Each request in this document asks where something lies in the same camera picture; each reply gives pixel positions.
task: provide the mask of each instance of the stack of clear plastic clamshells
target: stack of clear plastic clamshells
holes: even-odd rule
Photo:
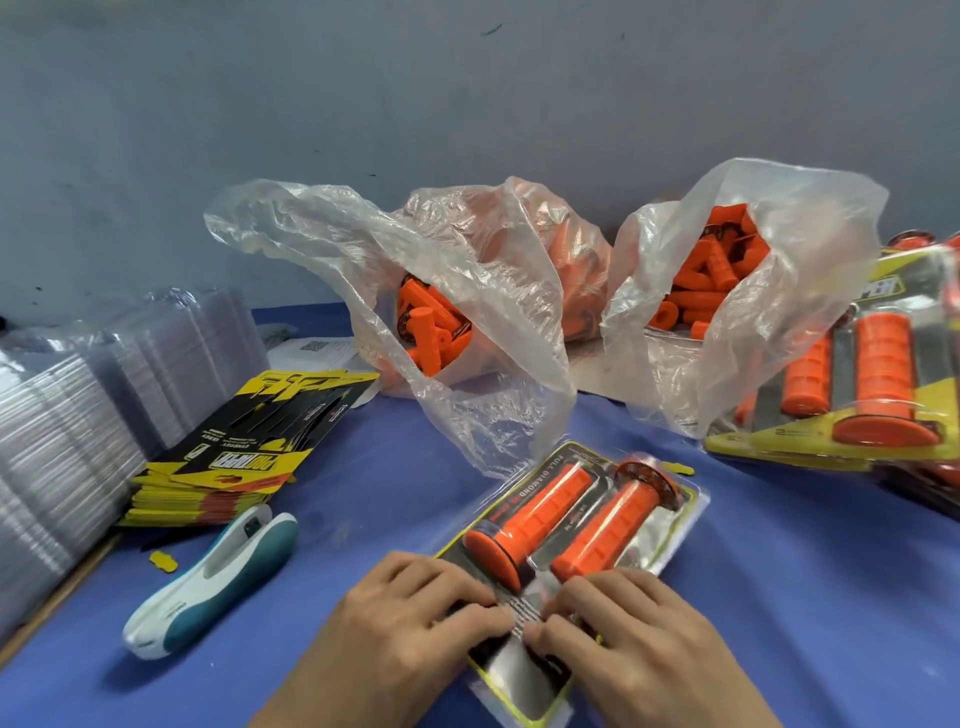
[[[114,523],[144,456],[86,362],[0,360],[0,636]]]
[[[230,290],[171,289],[2,346],[0,638],[116,522],[145,461],[269,368]]]
[[[269,368],[251,313],[232,290],[170,289],[98,320],[26,329],[5,342],[82,356],[148,459]]]

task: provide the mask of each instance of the paper document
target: paper document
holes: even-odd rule
[[[346,369],[348,372],[375,372],[370,364],[360,358],[353,346],[352,336],[310,336],[305,339],[289,339],[267,352],[272,369],[280,372],[325,372]],[[380,391],[378,379],[353,405],[366,404]]]

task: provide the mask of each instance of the finger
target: finger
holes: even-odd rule
[[[673,609],[693,609],[693,607],[684,601],[682,596],[657,579],[650,571],[637,569],[617,569],[617,571],[637,585],[642,592],[657,602],[659,606],[671,607]]]
[[[588,681],[609,658],[608,650],[560,615],[552,615],[543,623],[526,622],[523,641],[541,657],[553,655],[560,658],[574,675]]]
[[[416,553],[391,551],[379,564],[373,567],[367,573],[367,575],[360,580],[359,584],[363,584],[365,586],[372,586],[373,584],[389,584],[394,580],[397,574],[420,558],[423,557]]]
[[[454,665],[472,647],[491,637],[502,637],[514,628],[516,616],[510,607],[468,604],[430,630],[443,662]]]
[[[552,615],[565,617],[576,613],[599,632],[604,642],[616,646],[628,636],[636,623],[621,607],[583,576],[567,581],[541,612],[544,619]]]
[[[489,607],[496,604],[493,589],[463,570],[445,570],[414,594],[410,601],[424,623],[442,619],[458,601]]]
[[[436,579],[442,573],[466,572],[456,564],[444,559],[431,559],[428,556],[418,556],[406,569],[401,571],[390,583],[387,592],[402,599],[413,596],[423,587]]]
[[[587,580],[631,617],[655,627],[663,626],[660,606],[621,570],[600,571]]]

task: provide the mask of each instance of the table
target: table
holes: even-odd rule
[[[257,320],[349,333],[338,304]],[[960,524],[860,475],[714,460],[590,395],[568,431],[595,449],[696,469],[713,501],[663,578],[713,621],[785,725],[957,724]],[[155,534],[135,534],[0,673],[0,725],[243,725],[369,567],[392,548],[431,547],[493,485],[415,402],[382,396],[351,412],[297,476],[274,500],[300,520],[297,553],[202,642],[155,663],[125,652],[127,617],[171,578],[139,550]],[[213,538],[167,550],[187,567]],[[495,725],[464,680],[423,725]],[[594,720],[581,706],[573,725]]]

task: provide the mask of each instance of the gray wall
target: gray wall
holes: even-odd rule
[[[239,283],[330,299],[206,233],[223,187],[547,183],[616,229],[711,165],[866,172],[885,234],[960,228],[960,4],[0,0],[0,314]]]

